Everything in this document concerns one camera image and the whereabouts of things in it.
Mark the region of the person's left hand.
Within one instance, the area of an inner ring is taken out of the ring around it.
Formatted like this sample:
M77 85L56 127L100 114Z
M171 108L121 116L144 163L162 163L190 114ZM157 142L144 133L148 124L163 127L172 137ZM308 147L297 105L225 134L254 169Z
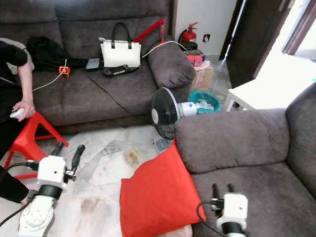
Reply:
M20 117L17 118L19 122L31 117L36 112L34 102L31 99L22 99L22 101L14 104L13 110L17 111L20 109L23 109L23 113Z

